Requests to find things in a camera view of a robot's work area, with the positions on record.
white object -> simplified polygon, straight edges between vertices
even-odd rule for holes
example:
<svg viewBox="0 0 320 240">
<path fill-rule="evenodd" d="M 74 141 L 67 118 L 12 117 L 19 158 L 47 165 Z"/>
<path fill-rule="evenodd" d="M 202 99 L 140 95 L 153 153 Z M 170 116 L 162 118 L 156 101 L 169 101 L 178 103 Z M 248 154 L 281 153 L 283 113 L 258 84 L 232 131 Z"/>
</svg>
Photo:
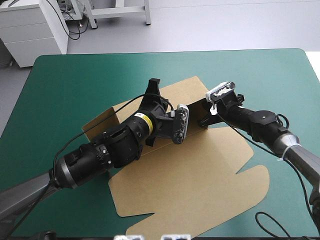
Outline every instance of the white object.
<svg viewBox="0 0 320 240">
<path fill-rule="evenodd" d="M 161 237 L 161 240 L 179 240 L 179 239 L 191 240 L 191 235 L 168 234 L 168 235 L 162 235 Z"/>
<path fill-rule="evenodd" d="M 315 72 L 315 75 L 320 81 L 320 51 L 306 51 L 305 53 Z"/>
<path fill-rule="evenodd" d="M 86 15 L 93 29 L 97 28 L 96 19 L 145 15 L 146 24 L 151 24 L 149 0 L 144 6 L 125 6 L 125 0 L 115 0 L 115 7 L 93 9 L 91 0 L 84 0 Z"/>
<path fill-rule="evenodd" d="M 68 27 L 56 0 L 13 0 L 0 5 L 0 39 L 20 67 L 33 66 L 37 57 L 67 53 Z"/>
</svg>

metal arm segment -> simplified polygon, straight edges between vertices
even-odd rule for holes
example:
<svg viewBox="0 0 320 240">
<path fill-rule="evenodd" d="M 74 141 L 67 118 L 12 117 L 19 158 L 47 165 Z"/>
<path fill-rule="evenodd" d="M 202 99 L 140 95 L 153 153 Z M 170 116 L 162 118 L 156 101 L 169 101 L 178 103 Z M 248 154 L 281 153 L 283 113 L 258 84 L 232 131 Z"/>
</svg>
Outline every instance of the metal arm segment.
<svg viewBox="0 0 320 240">
<path fill-rule="evenodd" d="M 50 182 L 50 171 L 0 192 L 0 239 L 12 228 L 16 218 L 38 199 Z M 50 186 L 42 200 L 57 192 Z"/>
</svg>

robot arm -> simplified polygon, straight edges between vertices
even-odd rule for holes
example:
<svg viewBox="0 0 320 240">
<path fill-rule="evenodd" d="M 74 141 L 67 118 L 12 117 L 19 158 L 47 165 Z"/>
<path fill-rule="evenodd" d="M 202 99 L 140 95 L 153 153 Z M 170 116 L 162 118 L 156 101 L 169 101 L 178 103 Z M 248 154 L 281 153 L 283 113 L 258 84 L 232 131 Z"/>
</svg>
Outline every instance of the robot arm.
<svg viewBox="0 0 320 240">
<path fill-rule="evenodd" d="M 7 235 L 17 216 L 32 207 L 39 197 L 43 200 L 60 189 L 75 189 L 110 168 L 121 168 L 138 160 L 144 142 L 152 146 L 159 137 L 181 144 L 187 133 L 188 107 L 179 104 L 177 110 L 167 113 L 169 101 L 160 97 L 159 82 L 155 78 L 149 80 L 134 114 L 100 133 L 92 142 L 64 155 L 57 161 L 54 171 L 51 169 L 0 192 L 0 238 Z"/>
<path fill-rule="evenodd" d="M 320 158 L 300 145 L 299 138 L 289 131 L 289 121 L 283 125 L 279 116 L 267 110 L 252 111 L 241 107 L 245 100 L 234 92 L 233 82 L 223 82 L 207 92 L 208 115 L 200 126 L 227 122 L 247 132 L 255 142 L 265 144 L 276 156 L 289 160 L 313 186 L 309 203 L 315 224 L 320 229 Z"/>
</svg>

cardboard flap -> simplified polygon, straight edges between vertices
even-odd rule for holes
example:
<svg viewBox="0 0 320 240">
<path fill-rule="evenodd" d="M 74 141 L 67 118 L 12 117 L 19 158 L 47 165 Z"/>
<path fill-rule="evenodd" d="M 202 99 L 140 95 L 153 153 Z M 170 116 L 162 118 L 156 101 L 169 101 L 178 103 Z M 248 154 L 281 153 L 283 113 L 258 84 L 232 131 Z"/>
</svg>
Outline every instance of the cardboard flap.
<svg viewBox="0 0 320 240">
<path fill-rule="evenodd" d="M 154 215 L 126 234 L 157 240 L 162 234 L 196 237 L 258 204 L 267 194 L 264 166 L 237 171 L 253 156 L 229 127 L 211 128 L 150 152 L 111 178 L 121 216 Z"/>
</svg>

